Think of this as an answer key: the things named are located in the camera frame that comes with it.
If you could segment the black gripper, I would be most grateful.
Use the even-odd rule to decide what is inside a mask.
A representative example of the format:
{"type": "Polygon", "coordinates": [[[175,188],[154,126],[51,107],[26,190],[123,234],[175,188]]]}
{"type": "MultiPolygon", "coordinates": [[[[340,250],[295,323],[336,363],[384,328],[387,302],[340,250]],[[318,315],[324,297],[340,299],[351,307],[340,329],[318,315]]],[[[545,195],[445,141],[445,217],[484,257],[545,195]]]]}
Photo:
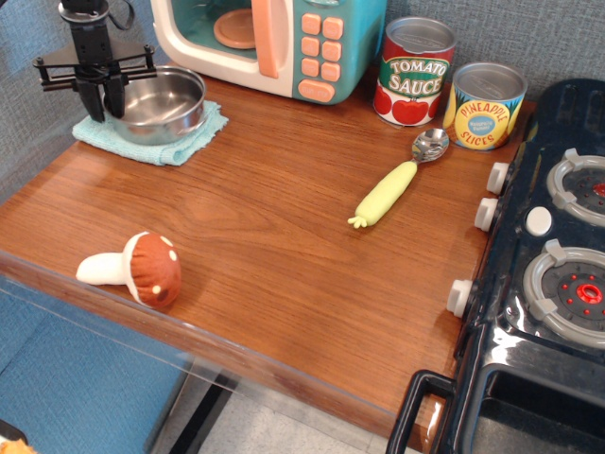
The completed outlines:
{"type": "Polygon", "coordinates": [[[154,47],[112,38],[108,23],[121,30],[127,27],[113,18],[106,1],[61,1],[59,14],[70,28],[72,42],[34,59],[43,89],[78,91],[89,116],[103,123],[104,107],[98,91],[102,86],[106,110],[122,118],[125,87],[131,81],[156,75],[154,47]]]}

